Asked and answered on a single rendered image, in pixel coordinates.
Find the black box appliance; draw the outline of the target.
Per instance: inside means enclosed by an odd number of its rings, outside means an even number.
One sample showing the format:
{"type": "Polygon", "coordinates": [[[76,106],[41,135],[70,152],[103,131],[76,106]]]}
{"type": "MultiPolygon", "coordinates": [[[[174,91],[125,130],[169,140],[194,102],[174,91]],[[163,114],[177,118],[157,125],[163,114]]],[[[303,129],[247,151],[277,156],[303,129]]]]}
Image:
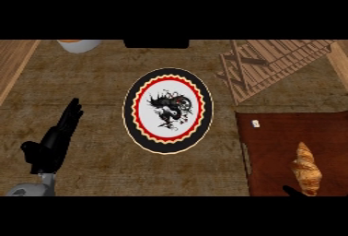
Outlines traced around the black box appliance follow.
{"type": "Polygon", "coordinates": [[[188,40],[174,41],[146,41],[146,40],[124,40],[128,48],[162,48],[162,49],[185,49],[188,40]]]}

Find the dark brown tray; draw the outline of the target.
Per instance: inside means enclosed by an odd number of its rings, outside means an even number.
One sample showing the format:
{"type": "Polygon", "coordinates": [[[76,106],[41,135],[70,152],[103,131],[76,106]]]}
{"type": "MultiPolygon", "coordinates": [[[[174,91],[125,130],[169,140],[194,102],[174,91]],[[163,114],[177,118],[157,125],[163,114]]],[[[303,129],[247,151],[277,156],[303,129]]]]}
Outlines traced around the dark brown tray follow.
{"type": "Polygon", "coordinates": [[[237,133],[252,196],[298,188],[290,170],[306,145],[321,171],[320,196],[348,195],[348,112],[237,113],[237,133]]]}

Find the black red patterned plate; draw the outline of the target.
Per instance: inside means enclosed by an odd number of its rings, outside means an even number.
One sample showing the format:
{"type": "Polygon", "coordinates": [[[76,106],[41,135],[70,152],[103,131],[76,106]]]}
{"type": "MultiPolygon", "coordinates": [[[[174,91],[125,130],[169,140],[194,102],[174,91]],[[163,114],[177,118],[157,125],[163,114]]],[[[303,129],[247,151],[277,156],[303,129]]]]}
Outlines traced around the black red patterned plate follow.
{"type": "Polygon", "coordinates": [[[202,141],[212,120],[212,95],[191,72],[165,67],[134,81],[124,99],[122,121],[143,150],[160,155],[184,152],[202,141]]]}

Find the golden brown croissant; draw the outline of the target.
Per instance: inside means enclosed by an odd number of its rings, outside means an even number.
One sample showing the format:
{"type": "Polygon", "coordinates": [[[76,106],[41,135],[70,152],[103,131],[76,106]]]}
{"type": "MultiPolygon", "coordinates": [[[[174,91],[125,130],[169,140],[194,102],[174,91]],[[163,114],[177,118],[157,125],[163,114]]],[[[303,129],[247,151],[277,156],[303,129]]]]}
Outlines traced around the golden brown croissant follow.
{"type": "Polygon", "coordinates": [[[321,186],[321,170],[303,142],[298,144],[296,159],[290,162],[290,170],[300,187],[300,193],[306,196],[315,196],[321,186]]]}

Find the white cup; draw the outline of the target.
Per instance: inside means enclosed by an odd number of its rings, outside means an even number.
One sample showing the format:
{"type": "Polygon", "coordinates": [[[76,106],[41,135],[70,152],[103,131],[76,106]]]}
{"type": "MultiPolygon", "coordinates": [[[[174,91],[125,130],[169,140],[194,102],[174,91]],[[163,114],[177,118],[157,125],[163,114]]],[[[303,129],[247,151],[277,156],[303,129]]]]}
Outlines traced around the white cup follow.
{"type": "Polygon", "coordinates": [[[100,40],[59,41],[62,49],[69,53],[85,53],[91,51],[98,44],[100,40]]]}

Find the wooden slatted rack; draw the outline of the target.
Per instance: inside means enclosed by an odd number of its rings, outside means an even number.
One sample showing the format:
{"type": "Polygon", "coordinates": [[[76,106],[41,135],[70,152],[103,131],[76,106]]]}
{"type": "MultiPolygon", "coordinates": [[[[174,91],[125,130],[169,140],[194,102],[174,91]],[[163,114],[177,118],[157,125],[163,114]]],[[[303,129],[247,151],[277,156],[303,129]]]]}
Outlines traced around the wooden slatted rack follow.
{"type": "Polygon", "coordinates": [[[231,91],[234,104],[243,102],[331,52],[336,40],[230,40],[231,50],[218,55],[215,73],[231,91]]]}

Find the pale wooden board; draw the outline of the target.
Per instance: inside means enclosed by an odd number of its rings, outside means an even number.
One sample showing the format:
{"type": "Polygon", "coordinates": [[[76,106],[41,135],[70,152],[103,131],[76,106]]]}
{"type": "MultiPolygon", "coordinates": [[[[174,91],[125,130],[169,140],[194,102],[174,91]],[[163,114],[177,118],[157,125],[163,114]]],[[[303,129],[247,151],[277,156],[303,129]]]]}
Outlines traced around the pale wooden board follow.
{"type": "Polygon", "coordinates": [[[0,40],[0,105],[3,104],[39,40],[0,40]]]}

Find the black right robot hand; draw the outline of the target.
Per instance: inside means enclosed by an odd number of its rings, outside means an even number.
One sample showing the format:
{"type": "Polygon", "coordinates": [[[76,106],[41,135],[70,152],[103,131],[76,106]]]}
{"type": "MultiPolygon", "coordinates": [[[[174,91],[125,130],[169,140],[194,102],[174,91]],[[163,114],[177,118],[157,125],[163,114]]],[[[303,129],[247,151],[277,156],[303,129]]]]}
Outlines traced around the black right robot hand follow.
{"type": "Polygon", "coordinates": [[[290,186],[283,185],[283,190],[289,196],[305,196],[299,191],[296,191],[290,186]]]}

